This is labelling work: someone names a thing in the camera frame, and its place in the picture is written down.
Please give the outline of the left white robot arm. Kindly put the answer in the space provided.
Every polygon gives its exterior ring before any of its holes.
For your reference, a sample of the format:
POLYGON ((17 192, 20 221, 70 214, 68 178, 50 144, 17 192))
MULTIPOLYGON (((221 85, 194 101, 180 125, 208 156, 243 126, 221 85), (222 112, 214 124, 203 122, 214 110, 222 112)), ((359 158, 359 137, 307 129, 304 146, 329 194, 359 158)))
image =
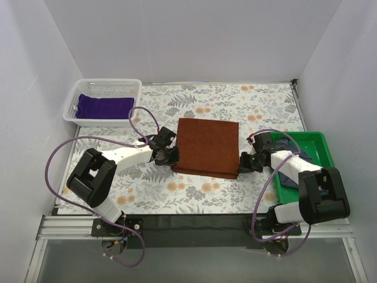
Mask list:
POLYGON ((157 134, 142 137, 129 146, 104 152, 90 148, 74 167, 67 186, 104 222, 120 225, 124 213, 109 197, 114 176, 151 162, 157 166, 175 166, 179 161, 178 147, 171 146, 175 138, 173 131, 162 127, 157 134))

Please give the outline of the purple towel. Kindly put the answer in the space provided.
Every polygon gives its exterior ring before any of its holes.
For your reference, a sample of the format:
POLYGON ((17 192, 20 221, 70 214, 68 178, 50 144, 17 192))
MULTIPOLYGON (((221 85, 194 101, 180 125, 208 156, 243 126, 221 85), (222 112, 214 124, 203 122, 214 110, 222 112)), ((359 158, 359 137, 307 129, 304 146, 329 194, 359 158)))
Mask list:
POLYGON ((132 97, 92 98, 81 94, 78 99, 76 118, 94 120, 124 120, 134 106, 132 97))

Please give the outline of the brown towel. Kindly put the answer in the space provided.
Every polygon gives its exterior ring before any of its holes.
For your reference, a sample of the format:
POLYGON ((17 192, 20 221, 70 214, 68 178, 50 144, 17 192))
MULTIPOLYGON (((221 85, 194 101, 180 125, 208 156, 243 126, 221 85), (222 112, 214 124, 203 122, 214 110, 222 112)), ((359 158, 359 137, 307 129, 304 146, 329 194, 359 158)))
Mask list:
POLYGON ((176 146, 177 173, 236 179, 239 175, 239 124, 232 121, 180 118, 176 146))

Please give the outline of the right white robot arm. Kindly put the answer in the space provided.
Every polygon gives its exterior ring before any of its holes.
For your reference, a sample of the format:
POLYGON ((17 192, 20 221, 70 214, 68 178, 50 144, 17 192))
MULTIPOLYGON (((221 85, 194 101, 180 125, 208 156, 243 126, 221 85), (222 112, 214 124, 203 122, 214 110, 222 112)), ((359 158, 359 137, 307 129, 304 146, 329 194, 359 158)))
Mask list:
POLYGON ((254 153, 240 156, 240 173, 272 170, 268 181, 276 188, 291 187, 297 200, 279 199, 267 213, 256 212, 244 220, 244 227, 255 238, 263 232, 271 236, 288 234, 301 223, 309 225, 348 218, 350 205, 339 170, 334 167, 325 137, 320 132, 279 132, 271 129, 252 133, 247 141, 254 153))

